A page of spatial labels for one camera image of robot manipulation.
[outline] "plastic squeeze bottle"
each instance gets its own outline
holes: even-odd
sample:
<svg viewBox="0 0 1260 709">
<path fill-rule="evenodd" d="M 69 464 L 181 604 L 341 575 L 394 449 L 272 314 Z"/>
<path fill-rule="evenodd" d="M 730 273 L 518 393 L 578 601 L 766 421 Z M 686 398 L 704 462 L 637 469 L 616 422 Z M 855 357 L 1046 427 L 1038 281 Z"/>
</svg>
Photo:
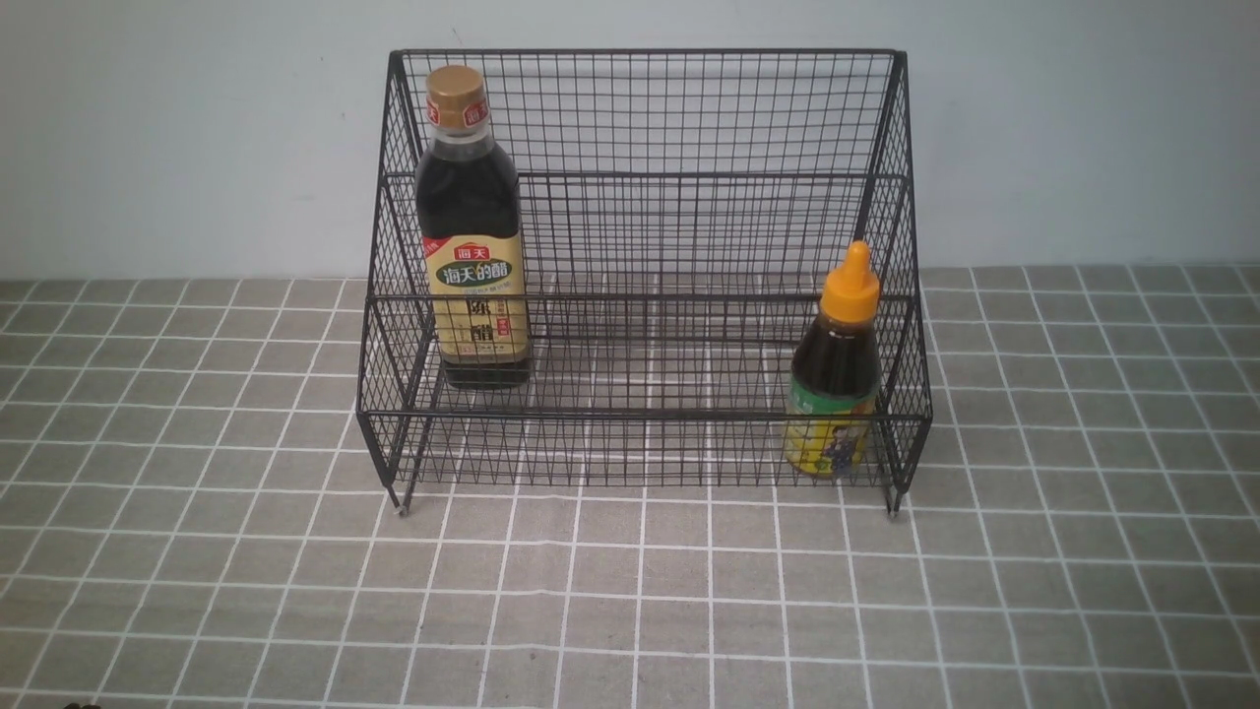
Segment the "plastic squeeze bottle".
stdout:
<svg viewBox="0 0 1260 709">
<path fill-rule="evenodd" d="M 784 455 L 803 474 L 843 476 L 862 461 L 867 422 L 845 417 L 874 412 L 878 302 L 879 278 L 871 272 L 871 248 L 854 241 L 844 262 L 827 275 L 818 316 L 791 360 L 788 413 L 815 417 L 788 422 L 784 434 Z"/>
</svg>

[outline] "vinegar bottle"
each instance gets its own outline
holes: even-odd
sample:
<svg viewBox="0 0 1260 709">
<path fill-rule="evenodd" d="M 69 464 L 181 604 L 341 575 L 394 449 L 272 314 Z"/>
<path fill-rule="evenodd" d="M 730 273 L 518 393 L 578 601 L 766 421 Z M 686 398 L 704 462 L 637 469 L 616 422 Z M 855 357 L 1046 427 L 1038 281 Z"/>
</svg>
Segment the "vinegar bottle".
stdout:
<svg viewBox="0 0 1260 709">
<path fill-rule="evenodd" d="M 520 188 L 494 141 L 481 74 L 459 64 L 426 81 L 433 140 L 416 167 L 416 212 L 438 351 L 459 389 L 529 380 Z"/>
</svg>

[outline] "white wall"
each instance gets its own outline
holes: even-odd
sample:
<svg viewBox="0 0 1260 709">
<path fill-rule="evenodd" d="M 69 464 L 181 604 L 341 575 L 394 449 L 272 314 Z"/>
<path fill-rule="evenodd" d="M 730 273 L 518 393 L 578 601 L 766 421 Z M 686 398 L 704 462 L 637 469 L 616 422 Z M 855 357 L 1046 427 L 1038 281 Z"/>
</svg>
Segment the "white wall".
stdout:
<svg viewBox="0 0 1260 709">
<path fill-rule="evenodd" d="M 0 1 L 0 277 L 367 269 L 402 47 L 910 52 L 927 263 L 1260 258 L 1255 0 Z"/>
</svg>

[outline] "wire basket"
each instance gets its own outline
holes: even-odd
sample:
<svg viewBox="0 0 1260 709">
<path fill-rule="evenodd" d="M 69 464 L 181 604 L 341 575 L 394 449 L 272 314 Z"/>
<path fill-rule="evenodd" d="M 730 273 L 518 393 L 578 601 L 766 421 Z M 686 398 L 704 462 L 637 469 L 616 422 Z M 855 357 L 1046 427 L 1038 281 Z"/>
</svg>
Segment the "wire basket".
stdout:
<svg viewBox="0 0 1260 709">
<path fill-rule="evenodd" d="M 415 173 L 450 63 L 485 76 L 520 175 L 514 390 L 454 389 L 437 354 Z M 907 91 L 888 50 L 392 53 L 358 419 L 399 513 L 420 482 L 844 484 L 900 509 L 932 417 Z M 818 479 L 784 461 L 785 394 L 853 238 L 883 283 L 882 384 L 861 466 Z"/>
</svg>

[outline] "rack leg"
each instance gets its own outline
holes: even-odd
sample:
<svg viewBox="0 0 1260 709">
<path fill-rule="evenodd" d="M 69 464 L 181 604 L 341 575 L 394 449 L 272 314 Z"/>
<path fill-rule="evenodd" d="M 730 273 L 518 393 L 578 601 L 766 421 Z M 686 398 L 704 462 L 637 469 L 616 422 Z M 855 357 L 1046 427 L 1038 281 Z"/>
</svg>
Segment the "rack leg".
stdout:
<svg viewBox="0 0 1260 709">
<path fill-rule="evenodd" d="M 906 494 L 892 485 L 883 486 L 883 506 L 888 513 L 890 520 L 897 519 L 897 513 L 901 513 L 901 501 L 906 497 Z"/>
<path fill-rule="evenodd" d="M 418 481 L 420 481 L 420 479 L 417 479 L 417 477 L 413 477 L 410 481 L 407 481 L 407 491 L 403 492 L 403 495 L 402 495 L 402 505 L 398 506 L 398 516 L 399 518 L 406 518 L 407 514 L 411 513 L 411 499 L 416 494 L 416 484 Z"/>
</svg>

